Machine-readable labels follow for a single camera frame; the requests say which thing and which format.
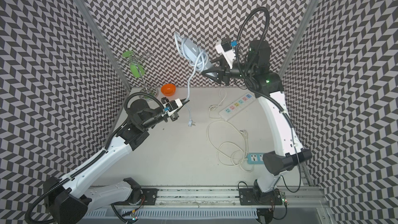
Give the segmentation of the pale blue power strip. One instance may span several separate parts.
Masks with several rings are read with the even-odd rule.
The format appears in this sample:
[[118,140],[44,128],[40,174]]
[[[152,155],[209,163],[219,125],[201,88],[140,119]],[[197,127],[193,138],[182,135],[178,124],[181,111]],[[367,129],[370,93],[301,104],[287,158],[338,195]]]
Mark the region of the pale blue power strip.
[[179,53],[188,60],[196,72],[201,73],[214,67],[206,51],[196,45],[192,40],[183,37],[179,48]]

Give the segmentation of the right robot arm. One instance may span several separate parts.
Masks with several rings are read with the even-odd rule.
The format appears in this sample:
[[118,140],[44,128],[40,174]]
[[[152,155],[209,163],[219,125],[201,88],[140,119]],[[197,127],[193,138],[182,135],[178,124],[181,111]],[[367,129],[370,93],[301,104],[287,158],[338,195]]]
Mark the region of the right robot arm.
[[276,184],[287,172],[299,167],[312,157],[297,137],[286,107],[285,91],[280,76],[270,70],[271,47],[267,41],[250,42],[247,58],[238,64],[237,42],[220,40],[216,51],[221,57],[205,66],[202,75],[212,81],[229,85],[231,79],[248,80],[249,92],[219,112],[225,121],[233,118],[249,104],[258,100],[262,106],[274,141],[274,151],[262,154],[267,172],[255,180],[254,186],[241,197],[242,205],[285,204],[286,200],[276,189]]

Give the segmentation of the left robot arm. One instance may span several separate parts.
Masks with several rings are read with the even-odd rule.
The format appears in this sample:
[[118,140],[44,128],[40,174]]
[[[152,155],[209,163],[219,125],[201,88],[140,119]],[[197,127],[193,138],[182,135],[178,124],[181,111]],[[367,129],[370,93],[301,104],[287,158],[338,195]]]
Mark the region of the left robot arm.
[[125,178],[114,185],[91,189],[92,184],[116,162],[138,148],[157,124],[178,119],[178,111],[187,104],[186,99],[155,99],[157,108],[151,108],[144,99],[132,98],[124,104],[127,118],[111,135],[98,153],[82,165],[60,178],[45,181],[45,207],[57,224],[76,224],[86,213],[106,205],[125,202],[141,204],[143,193],[133,178]]

